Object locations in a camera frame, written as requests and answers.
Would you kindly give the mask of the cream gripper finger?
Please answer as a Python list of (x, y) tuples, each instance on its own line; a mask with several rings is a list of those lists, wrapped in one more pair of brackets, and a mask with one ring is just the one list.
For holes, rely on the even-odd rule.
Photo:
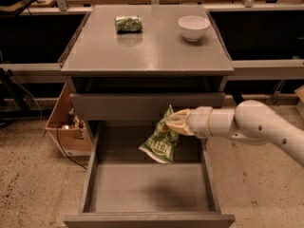
[(180, 110), (178, 112), (171, 114), (166, 120), (169, 123), (183, 124), (187, 121), (190, 113), (191, 113), (191, 110), (189, 108), (183, 109), (183, 110)]
[(190, 130), (187, 123), (182, 124), (172, 124), (167, 123), (166, 124), (171, 130), (183, 135), (183, 136), (193, 136), (194, 133)]

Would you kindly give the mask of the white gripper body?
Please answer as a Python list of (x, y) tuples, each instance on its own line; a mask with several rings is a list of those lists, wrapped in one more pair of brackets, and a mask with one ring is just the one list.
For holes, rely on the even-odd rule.
[(190, 111), (188, 117), (189, 130), (198, 139), (207, 139), (211, 136), (209, 117), (212, 110), (211, 106), (200, 106)]

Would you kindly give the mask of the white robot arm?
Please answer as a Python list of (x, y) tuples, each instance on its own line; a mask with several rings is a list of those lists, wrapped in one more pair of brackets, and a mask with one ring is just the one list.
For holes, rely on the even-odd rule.
[(272, 143), (304, 166), (304, 131), (258, 101), (244, 101), (228, 109), (183, 109), (170, 115), (165, 123), (179, 134), (198, 139), (213, 136), (246, 144)]

